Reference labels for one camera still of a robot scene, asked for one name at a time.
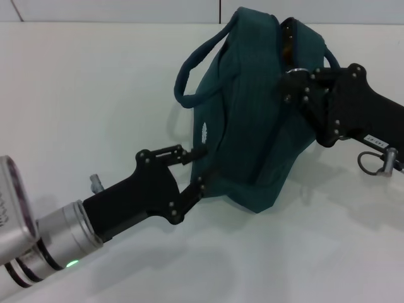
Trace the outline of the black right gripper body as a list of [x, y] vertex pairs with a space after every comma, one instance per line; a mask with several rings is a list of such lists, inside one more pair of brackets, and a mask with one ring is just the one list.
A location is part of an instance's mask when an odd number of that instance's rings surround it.
[[324, 68], [321, 85], [329, 89], [323, 146], [352, 138], [373, 148], [403, 147], [403, 106], [376, 93], [363, 66]]

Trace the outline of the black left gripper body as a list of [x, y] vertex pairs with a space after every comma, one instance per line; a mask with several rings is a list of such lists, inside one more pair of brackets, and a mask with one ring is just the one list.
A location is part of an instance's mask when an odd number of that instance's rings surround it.
[[166, 214], [179, 195], [169, 166], [156, 160], [145, 163], [144, 150], [135, 159], [135, 171], [128, 178], [83, 202], [95, 234], [103, 241], [150, 216]]

